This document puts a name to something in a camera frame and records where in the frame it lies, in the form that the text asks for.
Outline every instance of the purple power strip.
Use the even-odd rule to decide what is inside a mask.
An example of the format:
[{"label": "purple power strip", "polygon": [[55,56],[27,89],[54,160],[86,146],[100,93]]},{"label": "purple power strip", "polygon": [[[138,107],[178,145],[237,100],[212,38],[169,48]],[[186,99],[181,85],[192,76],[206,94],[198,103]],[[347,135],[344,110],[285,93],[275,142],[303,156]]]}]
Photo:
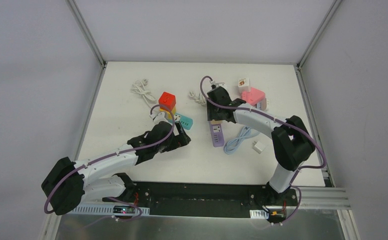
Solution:
[{"label": "purple power strip", "polygon": [[210,125],[210,133],[211,133],[211,141],[213,143],[213,147],[223,147],[225,145],[225,139],[223,138],[222,125],[220,124],[211,124]]}]

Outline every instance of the light blue cable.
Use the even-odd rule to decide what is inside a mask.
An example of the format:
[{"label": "light blue cable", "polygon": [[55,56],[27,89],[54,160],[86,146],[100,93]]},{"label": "light blue cable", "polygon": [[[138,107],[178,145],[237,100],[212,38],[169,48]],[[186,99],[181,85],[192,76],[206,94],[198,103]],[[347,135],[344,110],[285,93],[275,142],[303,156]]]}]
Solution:
[{"label": "light blue cable", "polygon": [[249,126],[243,126],[236,138],[226,142],[225,146],[223,147],[223,151],[228,155],[233,154],[241,145],[242,141],[253,138],[259,135],[259,133],[260,132],[251,134],[251,128]]}]

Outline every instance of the yellow block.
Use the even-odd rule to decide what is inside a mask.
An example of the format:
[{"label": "yellow block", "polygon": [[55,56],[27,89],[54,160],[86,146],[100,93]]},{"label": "yellow block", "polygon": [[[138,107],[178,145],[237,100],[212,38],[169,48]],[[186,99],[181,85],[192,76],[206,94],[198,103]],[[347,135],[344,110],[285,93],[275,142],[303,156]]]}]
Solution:
[{"label": "yellow block", "polygon": [[[170,113],[169,113],[168,111],[166,111],[166,110],[160,108],[160,112],[165,112],[165,113],[166,113],[165,118],[166,118],[167,120],[171,120],[171,119],[172,119],[172,116],[170,115]],[[172,109],[172,114],[173,114],[173,116],[175,115],[175,113],[176,113],[176,106]]]}]

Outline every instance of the teal power strip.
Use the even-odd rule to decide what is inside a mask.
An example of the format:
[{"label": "teal power strip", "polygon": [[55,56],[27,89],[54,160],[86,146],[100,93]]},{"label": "teal power strip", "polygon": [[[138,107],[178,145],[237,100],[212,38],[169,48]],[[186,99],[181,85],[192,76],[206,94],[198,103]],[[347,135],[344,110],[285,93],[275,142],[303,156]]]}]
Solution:
[{"label": "teal power strip", "polygon": [[179,121],[182,127],[186,130],[191,129],[192,124],[194,123],[194,121],[192,121],[191,118],[187,116],[183,116],[182,114],[179,114],[179,113],[175,113],[175,121]]}]

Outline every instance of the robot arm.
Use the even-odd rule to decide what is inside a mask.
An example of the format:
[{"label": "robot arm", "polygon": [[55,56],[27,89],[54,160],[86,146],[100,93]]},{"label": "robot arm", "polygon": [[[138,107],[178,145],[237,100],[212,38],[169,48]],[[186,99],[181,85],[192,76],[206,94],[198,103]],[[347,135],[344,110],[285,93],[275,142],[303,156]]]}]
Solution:
[{"label": "robot arm", "polygon": [[[68,177],[57,189],[51,198],[51,205],[57,215],[63,215],[73,210],[79,203],[101,199],[103,197],[130,197],[135,190],[135,185],[122,168],[134,166],[154,157],[157,153],[164,153],[186,146],[191,139],[186,135],[179,122],[175,122],[177,135],[171,135],[162,143],[120,153],[121,151],[150,145],[163,139],[172,129],[172,125],[164,118],[165,113],[152,114],[154,127],[140,136],[133,137],[126,144],[99,157],[70,161],[68,157],[58,160],[51,172],[42,183],[42,189],[46,196],[52,192],[58,182],[71,171],[81,168]],[[90,165],[92,161],[101,162]]]},{"label": "robot arm", "polygon": [[[315,146],[298,131],[257,113],[263,113],[263,111],[257,109],[255,112],[245,110],[252,109],[253,106],[239,98],[232,101],[228,92],[221,86],[212,86],[212,90],[209,91],[207,95],[218,105],[243,108],[228,110],[219,108],[210,102],[207,102],[207,117],[209,121],[226,120],[246,125],[272,139],[278,166],[276,167],[272,178],[266,184],[264,201],[268,204],[275,203],[289,190],[295,172],[314,152]],[[266,115],[271,116],[274,119],[283,119],[269,113],[266,113]],[[287,118],[286,123],[307,132],[303,121],[297,116]]]}]

